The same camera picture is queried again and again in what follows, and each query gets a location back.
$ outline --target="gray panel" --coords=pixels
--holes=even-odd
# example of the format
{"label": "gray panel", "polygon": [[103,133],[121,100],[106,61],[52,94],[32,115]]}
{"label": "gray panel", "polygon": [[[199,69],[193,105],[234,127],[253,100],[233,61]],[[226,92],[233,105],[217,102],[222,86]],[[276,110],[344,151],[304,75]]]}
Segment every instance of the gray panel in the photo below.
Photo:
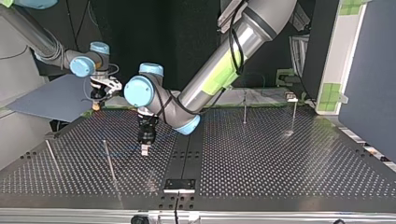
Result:
{"label": "gray panel", "polygon": [[136,142],[136,118],[131,110],[94,113],[51,142],[56,160],[45,144],[24,155],[0,173],[0,207],[149,210],[173,204],[161,199],[163,183],[166,176],[181,177],[182,167],[167,171],[175,170],[170,162],[173,150],[178,150],[177,144],[184,150],[186,141],[177,143],[177,133],[160,123],[156,144],[144,157]]}
{"label": "gray panel", "polygon": [[310,108],[243,113],[209,111],[192,135],[193,209],[396,212],[396,174]]}
{"label": "gray panel", "polygon": [[368,3],[339,119],[352,132],[396,161],[396,1]]}
{"label": "gray panel", "polygon": [[[90,95],[90,80],[85,80],[85,91]],[[84,78],[62,76],[27,93],[7,105],[7,108],[46,119],[72,122],[92,106],[84,94],[83,85]]]}

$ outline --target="robotic arm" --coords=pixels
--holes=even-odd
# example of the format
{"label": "robotic arm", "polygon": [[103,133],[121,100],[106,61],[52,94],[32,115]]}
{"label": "robotic arm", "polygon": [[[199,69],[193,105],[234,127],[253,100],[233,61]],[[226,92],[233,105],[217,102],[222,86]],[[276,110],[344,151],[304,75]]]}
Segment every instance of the robotic arm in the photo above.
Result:
{"label": "robotic arm", "polygon": [[107,44],[92,42],[87,53],[65,49],[54,35],[41,27],[23,8],[6,7],[0,3],[0,16],[26,41],[41,62],[70,69],[78,77],[91,76],[93,109],[100,109],[114,91],[122,89],[122,85],[111,76],[113,74],[108,73],[110,49]]}
{"label": "robotic arm", "polygon": [[[235,24],[238,44],[233,42],[236,60],[248,60],[265,42],[276,38],[288,22],[296,0],[250,0]],[[143,151],[155,141],[155,125],[162,119],[182,134],[190,134],[200,122],[199,112],[220,90],[238,77],[230,43],[224,41],[179,96],[162,87],[163,68],[142,63],[139,75],[125,86],[126,100],[139,112],[138,142]]]}

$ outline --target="black bracket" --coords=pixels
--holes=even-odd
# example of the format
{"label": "black bracket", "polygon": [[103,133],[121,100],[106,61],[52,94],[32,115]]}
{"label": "black bracket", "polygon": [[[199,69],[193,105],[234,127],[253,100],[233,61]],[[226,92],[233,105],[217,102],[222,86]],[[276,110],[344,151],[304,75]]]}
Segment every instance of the black bracket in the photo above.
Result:
{"label": "black bracket", "polygon": [[194,193],[195,179],[167,179],[164,193]]}

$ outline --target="gray sheet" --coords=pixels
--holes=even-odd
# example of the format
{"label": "gray sheet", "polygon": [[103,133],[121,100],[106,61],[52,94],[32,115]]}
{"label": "gray sheet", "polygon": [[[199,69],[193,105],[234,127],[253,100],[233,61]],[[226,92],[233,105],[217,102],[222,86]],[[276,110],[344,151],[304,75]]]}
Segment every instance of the gray sheet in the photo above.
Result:
{"label": "gray sheet", "polygon": [[[84,78],[65,75],[18,98],[7,108],[23,114],[71,122],[92,105],[86,100],[83,84]],[[90,94],[90,81],[87,80],[85,85],[87,94]]]}
{"label": "gray sheet", "polygon": [[368,3],[339,119],[396,161],[396,1]]}

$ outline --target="perforated metal table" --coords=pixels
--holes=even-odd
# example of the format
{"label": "perforated metal table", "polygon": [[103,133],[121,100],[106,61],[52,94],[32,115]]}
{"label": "perforated metal table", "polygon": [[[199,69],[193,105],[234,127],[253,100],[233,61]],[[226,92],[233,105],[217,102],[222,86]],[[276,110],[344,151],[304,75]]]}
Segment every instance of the perforated metal table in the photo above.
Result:
{"label": "perforated metal table", "polygon": [[[243,113],[212,109],[191,136],[160,123],[148,157],[134,111],[94,113],[50,141],[53,156],[43,143],[2,170],[0,207],[396,214],[396,174],[310,108]],[[195,193],[164,194],[167,179]]]}

